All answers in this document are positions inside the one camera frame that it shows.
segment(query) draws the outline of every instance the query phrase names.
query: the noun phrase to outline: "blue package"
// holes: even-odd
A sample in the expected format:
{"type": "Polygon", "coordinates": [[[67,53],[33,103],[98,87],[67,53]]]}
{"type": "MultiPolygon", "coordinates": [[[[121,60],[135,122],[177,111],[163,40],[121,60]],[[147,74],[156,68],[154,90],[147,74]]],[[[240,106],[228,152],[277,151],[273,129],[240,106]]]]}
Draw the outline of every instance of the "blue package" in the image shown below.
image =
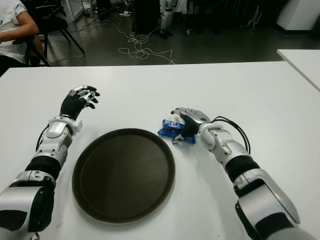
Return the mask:
{"type": "MultiPolygon", "coordinates": [[[[158,131],[158,134],[174,139],[176,136],[183,132],[184,128],[184,124],[164,119],[162,121],[162,128],[158,131]]],[[[183,141],[191,144],[196,144],[196,137],[188,136],[183,141]]]]}

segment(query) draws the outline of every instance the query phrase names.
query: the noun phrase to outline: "brown round tray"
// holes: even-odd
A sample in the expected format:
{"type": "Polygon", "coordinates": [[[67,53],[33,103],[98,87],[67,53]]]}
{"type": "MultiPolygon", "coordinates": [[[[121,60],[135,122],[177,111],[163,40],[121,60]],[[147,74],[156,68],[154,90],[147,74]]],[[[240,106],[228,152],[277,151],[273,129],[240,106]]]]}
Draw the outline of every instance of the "brown round tray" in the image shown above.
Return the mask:
{"type": "Polygon", "coordinates": [[[79,157],[72,188],[91,217],[125,224],[145,218],[167,198],[175,181],[175,161],[157,135],[135,128],[109,132],[79,157]]]}

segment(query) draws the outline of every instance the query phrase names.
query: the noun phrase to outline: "concrete floor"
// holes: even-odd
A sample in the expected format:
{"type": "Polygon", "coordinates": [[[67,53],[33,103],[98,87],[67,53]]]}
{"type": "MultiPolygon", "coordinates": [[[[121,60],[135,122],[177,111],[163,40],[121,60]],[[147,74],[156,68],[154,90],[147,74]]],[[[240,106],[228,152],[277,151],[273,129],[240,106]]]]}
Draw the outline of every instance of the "concrete floor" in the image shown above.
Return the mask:
{"type": "MultiPolygon", "coordinates": [[[[94,18],[81,16],[76,22],[66,18],[69,31],[77,31],[94,18]]],[[[109,24],[99,24],[92,31],[80,31],[79,34],[87,48],[86,55],[80,58],[63,60],[53,66],[123,66],[123,65],[164,65],[169,62],[159,56],[150,56],[140,60],[118,52],[119,48],[134,51],[134,44],[128,43],[127,34],[131,31],[132,19],[116,16],[109,24]]],[[[203,28],[202,34],[192,32],[186,36],[186,27],[181,19],[173,22],[171,31],[174,36],[162,39],[151,34],[149,41],[142,48],[154,52],[173,50],[172,59],[177,64],[207,64],[234,62],[281,61],[277,49],[320,49],[320,41],[309,39],[307,35],[283,35],[276,29],[229,29],[215,35],[209,28],[203,28]]],[[[71,33],[81,44],[77,32],[71,33]]],[[[80,50],[66,41],[60,33],[49,36],[48,60],[54,62],[69,57],[81,56],[80,50]]]]}

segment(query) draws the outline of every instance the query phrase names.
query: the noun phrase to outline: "white table surface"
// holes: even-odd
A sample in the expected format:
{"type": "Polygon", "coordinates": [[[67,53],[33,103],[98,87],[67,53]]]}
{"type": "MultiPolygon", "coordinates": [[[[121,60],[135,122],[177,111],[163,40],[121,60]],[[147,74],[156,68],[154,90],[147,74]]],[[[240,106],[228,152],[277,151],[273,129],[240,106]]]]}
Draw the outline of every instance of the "white table surface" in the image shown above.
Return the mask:
{"type": "Polygon", "coordinates": [[[199,144],[173,146],[164,138],[175,158],[175,186],[150,217],[109,225],[78,207],[71,180],[85,147],[116,129],[156,133],[176,107],[236,121],[249,137],[252,157],[295,203],[301,227],[320,238],[320,94],[285,61],[11,69],[0,81],[0,189],[25,169],[48,119],[59,114],[68,91],[82,84],[98,88],[100,103],[79,116],[83,128],[69,148],[42,240],[248,239],[232,183],[199,144]]]}
{"type": "Polygon", "coordinates": [[[277,53],[320,92],[320,50],[279,49],[277,53]]]}

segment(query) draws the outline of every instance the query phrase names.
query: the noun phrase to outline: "silver robot arm segment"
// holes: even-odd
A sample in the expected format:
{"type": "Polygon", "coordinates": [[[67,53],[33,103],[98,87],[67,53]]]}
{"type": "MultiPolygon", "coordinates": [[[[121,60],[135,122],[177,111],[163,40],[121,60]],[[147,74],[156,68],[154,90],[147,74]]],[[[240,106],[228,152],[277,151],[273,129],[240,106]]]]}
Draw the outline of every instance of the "silver robot arm segment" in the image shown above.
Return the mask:
{"type": "Polygon", "coordinates": [[[26,169],[0,193],[0,240],[30,240],[51,222],[56,181],[66,161],[72,137],[80,132],[77,120],[85,107],[95,108],[99,93],[91,86],[72,89],[60,115],[49,120],[26,169]]]}
{"type": "Polygon", "coordinates": [[[196,134],[215,155],[233,183],[239,197],[235,210],[253,240],[315,239],[299,228],[298,211],[288,196],[227,130],[198,110],[180,107],[171,113],[180,115],[186,128],[172,143],[196,134]]]}

